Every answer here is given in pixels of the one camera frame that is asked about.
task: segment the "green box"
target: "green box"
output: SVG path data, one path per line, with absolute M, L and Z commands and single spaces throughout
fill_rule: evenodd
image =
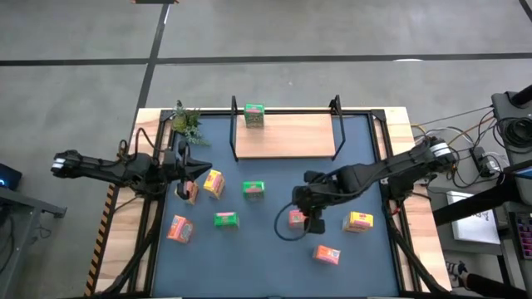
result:
M 239 215 L 235 212 L 216 213 L 214 225 L 217 228 L 238 228 L 240 225 Z
M 246 104 L 244 107 L 244 118 L 246 119 L 246 127 L 248 128 L 264 127 L 264 105 Z
M 242 183 L 242 194 L 245 199 L 257 200 L 264 198 L 264 182 L 263 181 L 254 181 L 254 182 L 243 182 Z

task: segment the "wooden table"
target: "wooden table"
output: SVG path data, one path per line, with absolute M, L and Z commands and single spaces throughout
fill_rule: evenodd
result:
M 317 110 L 323 108 L 304 108 L 309 110 Z M 384 108 L 366 108 L 366 107 L 351 107 L 342 108 L 343 110 L 365 110 L 365 109 L 383 109 L 386 112 L 387 127 L 390 140 L 392 142 L 393 154 L 400 154 L 411 149 L 414 146 L 414 139 L 411 132 L 410 121 L 405 107 L 384 107 Z M 140 109 L 135 120 L 136 132 L 138 128 L 144 128 L 148 136 L 155 140 L 159 126 L 161 109 Z M 382 138 L 382 128 L 380 123 L 375 122 L 377 129 L 377 139 L 379 141 L 379 151 L 382 157 L 386 156 L 384 148 L 384 139 Z M 162 148 L 167 146 L 168 135 L 170 133 L 170 126 L 167 125 L 164 129 L 165 136 L 163 138 Z M 135 147 L 135 139 L 131 138 L 131 149 Z M 153 149 L 148 145 L 147 141 L 142 138 L 139 141 L 139 152 L 151 154 Z M 426 194 L 424 188 L 416 187 L 416 192 Z M 135 241 L 139 230 L 140 215 L 143 207 L 143 199 L 137 199 L 133 203 L 128 204 L 121 209 L 119 213 L 109 218 L 109 212 L 112 209 L 111 202 L 116 196 L 116 189 L 110 185 L 107 190 L 107 200 L 104 206 L 101 225 L 99 228 L 99 235 L 96 240 L 96 246 L 93 258 L 90 265 L 89 275 L 86 283 L 86 295 L 90 295 L 93 291 L 100 292 L 109 287 L 115 280 L 116 276 L 120 274 L 121 270 L 127 264 L 135 250 Z M 132 199 L 134 194 L 129 189 L 121 189 L 117 195 L 116 205 L 120 205 L 125 201 Z M 150 209 L 148 225 L 151 224 L 153 214 L 155 212 L 155 205 L 152 203 Z M 419 196 L 411 196 L 405 202 L 405 208 L 402 213 L 406 213 L 408 219 L 408 226 L 411 233 L 411 240 L 416 255 L 425 265 L 429 273 L 447 290 L 451 289 L 451 283 L 446 271 L 445 260 L 443 252 L 441 251 L 440 239 L 438 238 L 434 218 L 432 217 L 432 210 L 430 202 Z M 103 248 L 104 236 L 108 234 L 105 248 Z M 410 270 L 408 261 L 404 254 L 400 251 L 401 269 L 405 278 L 405 286 L 407 290 L 413 290 L 412 281 L 410 279 Z M 137 289 L 141 289 L 145 280 L 145 270 L 147 264 L 148 254 L 145 254 L 143 261 L 140 264 L 139 276 L 137 279 Z M 101 262 L 101 267 L 98 271 L 96 265 Z M 426 286 L 421 282 L 422 288 L 428 292 Z

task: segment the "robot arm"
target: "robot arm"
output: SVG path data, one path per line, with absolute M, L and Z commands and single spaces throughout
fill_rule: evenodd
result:
M 87 177 L 130 187 L 137 196 L 162 194 L 167 183 L 178 179 L 178 195 L 188 199 L 186 182 L 196 180 L 212 164 L 190 158 L 190 147 L 184 141 L 178 145 L 180 159 L 172 150 L 165 150 L 164 154 L 160 165 L 158 159 L 148 154 L 125 155 L 117 161 L 109 161 L 86 157 L 71 149 L 55 155 L 51 171 L 58 178 Z
M 308 233 L 324 233 L 325 223 L 320 218 L 327 206 L 356 199 L 373 182 L 382 179 L 387 179 L 388 197 L 403 200 L 418 179 L 448 171 L 455 162 L 445 141 L 432 137 L 405 153 L 375 164 L 347 165 L 328 174 L 307 171 L 303 179 L 308 184 L 294 187 L 292 204 L 307 216 Z

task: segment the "blue mat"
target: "blue mat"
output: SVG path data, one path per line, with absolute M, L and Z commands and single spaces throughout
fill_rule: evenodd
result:
M 210 161 L 222 172 L 226 185 L 222 199 L 209 198 L 201 187 L 191 206 L 170 186 L 156 259 L 154 297 L 365 297 L 397 296 L 387 229 L 377 184 L 360 198 L 329 207 L 323 212 L 327 231 L 285 242 L 273 231 L 277 212 L 291 200 L 292 188 L 304 184 L 306 170 L 328 172 L 345 164 L 375 162 L 366 116 L 344 117 L 347 142 L 335 161 L 330 159 L 241 159 L 234 161 L 229 147 L 229 117 L 203 117 L 200 126 L 210 147 L 192 146 L 192 157 Z M 339 121 L 333 120 L 335 141 L 340 141 Z M 242 195 L 242 182 L 263 180 L 265 198 L 256 203 Z M 366 233 L 342 231 L 350 211 L 371 213 L 374 228 Z M 214 214 L 236 212 L 238 231 L 214 227 Z M 166 238 L 175 214 L 195 226 L 188 244 Z M 281 233 L 288 229 L 288 213 L 281 216 Z M 319 245 L 341 250 L 338 266 L 312 258 Z

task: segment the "shoe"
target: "shoe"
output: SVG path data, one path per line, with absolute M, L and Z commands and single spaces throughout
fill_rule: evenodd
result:
M 450 276 L 453 276 L 453 282 L 458 282 L 458 286 L 453 287 L 464 287 L 464 282 L 461 279 L 463 272 L 467 272 L 466 265 L 464 262 L 460 261 L 459 263 L 453 263 L 446 261 L 447 272 Z

